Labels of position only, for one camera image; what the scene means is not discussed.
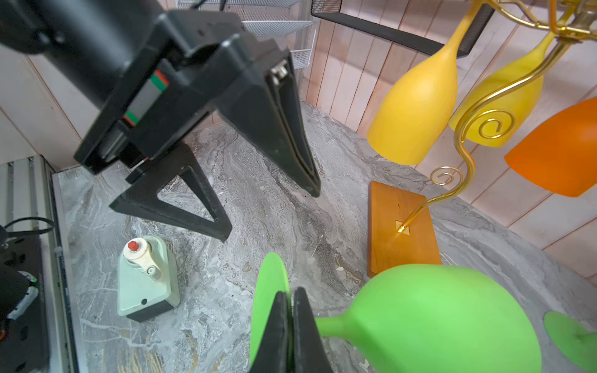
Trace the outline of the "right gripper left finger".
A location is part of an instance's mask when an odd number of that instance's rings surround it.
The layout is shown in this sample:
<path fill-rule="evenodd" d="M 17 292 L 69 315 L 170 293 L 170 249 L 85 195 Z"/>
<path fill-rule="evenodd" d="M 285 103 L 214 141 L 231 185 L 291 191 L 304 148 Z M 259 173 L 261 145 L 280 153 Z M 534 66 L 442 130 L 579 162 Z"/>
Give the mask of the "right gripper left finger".
<path fill-rule="evenodd" d="M 250 372 L 293 372 L 293 330 L 289 297 L 278 292 Z"/>

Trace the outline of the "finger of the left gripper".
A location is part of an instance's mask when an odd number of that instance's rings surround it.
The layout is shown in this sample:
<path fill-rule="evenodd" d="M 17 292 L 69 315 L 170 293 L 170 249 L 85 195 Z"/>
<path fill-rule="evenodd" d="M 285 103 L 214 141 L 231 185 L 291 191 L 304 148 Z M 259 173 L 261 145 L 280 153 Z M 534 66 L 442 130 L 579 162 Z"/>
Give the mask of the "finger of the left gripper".
<path fill-rule="evenodd" d="M 217 103 L 220 115 L 312 197 L 321 181 L 306 137 L 295 71 L 289 59 L 265 71 L 244 70 Z"/>
<path fill-rule="evenodd" d="M 187 144 L 145 161 L 126 181 L 130 187 L 110 204 L 113 211 L 228 239 L 232 223 Z"/>

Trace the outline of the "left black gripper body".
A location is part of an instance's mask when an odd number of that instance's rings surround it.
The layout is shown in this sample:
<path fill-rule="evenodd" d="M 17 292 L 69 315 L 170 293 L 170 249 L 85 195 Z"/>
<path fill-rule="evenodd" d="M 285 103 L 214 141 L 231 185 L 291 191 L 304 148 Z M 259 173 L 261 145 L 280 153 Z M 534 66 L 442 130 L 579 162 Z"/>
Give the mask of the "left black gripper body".
<path fill-rule="evenodd" d="M 289 50 L 259 40 L 234 13 L 165 13 L 108 97 L 76 161 L 97 174 L 116 161 L 133 166 L 159 159 L 203 118 L 220 115 L 218 99 L 244 70 L 256 65 L 265 71 L 286 58 L 292 62 Z"/>

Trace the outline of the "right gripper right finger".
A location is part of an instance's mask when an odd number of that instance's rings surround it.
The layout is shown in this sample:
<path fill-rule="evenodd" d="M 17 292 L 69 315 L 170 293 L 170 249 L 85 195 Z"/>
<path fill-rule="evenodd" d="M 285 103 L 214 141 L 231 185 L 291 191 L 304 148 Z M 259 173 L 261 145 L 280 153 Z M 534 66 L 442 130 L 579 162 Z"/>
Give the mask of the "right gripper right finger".
<path fill-rule="evenodd" d="M 292 298 L 293 362 L 298 373 L 332 373 L 306 289 L 297 288 Z"/>

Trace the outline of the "green wine glass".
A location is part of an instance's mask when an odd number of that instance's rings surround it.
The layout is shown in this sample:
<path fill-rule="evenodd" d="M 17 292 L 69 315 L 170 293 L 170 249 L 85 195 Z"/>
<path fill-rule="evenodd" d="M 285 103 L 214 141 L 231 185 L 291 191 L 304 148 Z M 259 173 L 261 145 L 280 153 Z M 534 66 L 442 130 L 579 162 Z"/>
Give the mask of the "green wine glass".
<path fill-rule="evenodd" d="M 295 290 L 280 256 L 269 253 L 253 300 L 250 366 L 275 295 L 287 294 L 292 313 Z M 315 320 L 322 343 L 325 337 L 352 343 L 379 372 L 542 369 L 539 341 L 522 307 L 497 282 L 466 267 L 408 264 L 385 270 L 343 314 Z"/>
<path fill-rule="evenodd" d="M 547 312 L 544 327 L 565 357 L 587 372 L 596 372 L 596 332 L 560 312 Z"/>

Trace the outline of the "gold rack with wooden base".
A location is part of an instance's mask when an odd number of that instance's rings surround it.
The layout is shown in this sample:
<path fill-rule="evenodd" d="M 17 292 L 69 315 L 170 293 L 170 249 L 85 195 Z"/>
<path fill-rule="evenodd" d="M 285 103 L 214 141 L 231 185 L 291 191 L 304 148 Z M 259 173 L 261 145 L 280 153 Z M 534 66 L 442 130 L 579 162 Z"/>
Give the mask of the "gold rack with wooden base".
<path fill-rule="evenodd" d="M 405 191 L 379 182 L 368 188 L 368 262 L 367 271 L 374 277 L 385 270 L 404 264 L 439 264 L 441 261 L 429 209 L 432 205 L 452 199 L 474 181 L 476 164 L 466 149 L 466 133 L 472 118 L 483 105 L 520 88 L 544 75 L 574 44 L 595 40 L 596 4 L 594 1 L 566 1 L 564 12 L 558 12 L 558 2 L 548 4 L 548 20 L 542 21 L 526 7 L 515 22 L 536 30 L 556 34 L 547 49 L 544 61 L 530 74 L 514 81 L 477 101 L 464 114 L 454 129 L 453 144 L 466 164 L 466 169 L 440 166 L 431 175 L 435 185 L 451 184 L 452 189 L 437 197 Z"/>

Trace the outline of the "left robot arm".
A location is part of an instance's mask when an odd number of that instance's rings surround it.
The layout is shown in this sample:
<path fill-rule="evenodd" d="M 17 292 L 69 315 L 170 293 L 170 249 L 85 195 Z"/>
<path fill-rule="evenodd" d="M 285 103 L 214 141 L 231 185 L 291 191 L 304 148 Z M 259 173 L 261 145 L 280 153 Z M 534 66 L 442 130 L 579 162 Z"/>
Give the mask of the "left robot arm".
<path fill-rule="evenodd" d="M 4 1 L 1 42 L 43 54 L 99 115 L 75 158 L 132 170 L 111 208 L 220 241 L 232 223 L 184 138 L 219 115 L 303 190 L 320 195 L 291 52 L 233 12 L 156 1 Z"/>

